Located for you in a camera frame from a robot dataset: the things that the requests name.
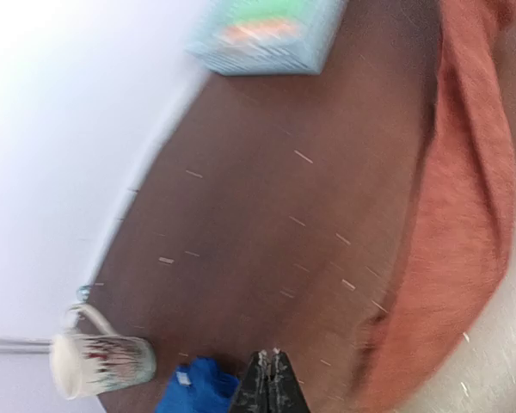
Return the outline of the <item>brown towel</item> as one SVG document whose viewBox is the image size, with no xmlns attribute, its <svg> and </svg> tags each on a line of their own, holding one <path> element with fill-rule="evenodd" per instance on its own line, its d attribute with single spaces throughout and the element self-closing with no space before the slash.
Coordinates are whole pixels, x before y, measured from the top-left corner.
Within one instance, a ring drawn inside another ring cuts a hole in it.
<svg viewBox="0 0 516 413">
<path fill-rule="evenodd" d="M 516 1 L 439 3 L 433 136 L 386 309 L 368 322 L 354 382 L 360 412 L 412 395 L 459 344 L 504 278 L 516 201 L 513 140 L 494 48 Z"/>
</svg>

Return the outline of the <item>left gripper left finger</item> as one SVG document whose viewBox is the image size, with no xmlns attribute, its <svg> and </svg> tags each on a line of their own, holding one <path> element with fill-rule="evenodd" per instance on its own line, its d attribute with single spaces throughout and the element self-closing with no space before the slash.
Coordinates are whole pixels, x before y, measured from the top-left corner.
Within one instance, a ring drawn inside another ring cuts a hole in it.
<svg viewBox="0 0 516 413">
<path fill-rule="evenodd" d="M 267 413 L 270 361 L 266 350 L 254 352 L 230 405 L 230 413 Z"/>
</svg>

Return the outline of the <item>light blue plastic basket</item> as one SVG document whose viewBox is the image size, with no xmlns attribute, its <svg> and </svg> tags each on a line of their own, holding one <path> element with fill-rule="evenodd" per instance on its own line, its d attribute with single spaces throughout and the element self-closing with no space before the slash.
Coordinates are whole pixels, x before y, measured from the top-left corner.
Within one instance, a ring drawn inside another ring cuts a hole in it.
<svg viewBox="0 0 516 413">
<path fill-rule="evenodd" d="M 223 76 L 322 72 L 346 1 L 213 1 L 187 51 Z"/>
</svg>

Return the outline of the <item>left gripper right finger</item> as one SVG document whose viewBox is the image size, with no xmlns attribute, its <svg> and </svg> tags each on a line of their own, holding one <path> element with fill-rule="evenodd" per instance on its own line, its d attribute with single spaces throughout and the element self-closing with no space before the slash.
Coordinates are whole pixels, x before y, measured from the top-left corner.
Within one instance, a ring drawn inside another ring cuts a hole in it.
<svg viewBox="0 0 516 413">
<path fill-rule="evenodd" d="M 275 348 L 270 360 L 268 411 L 272 413 L 310 413 L 304 394 L 287 353 Z"/>
</svg>

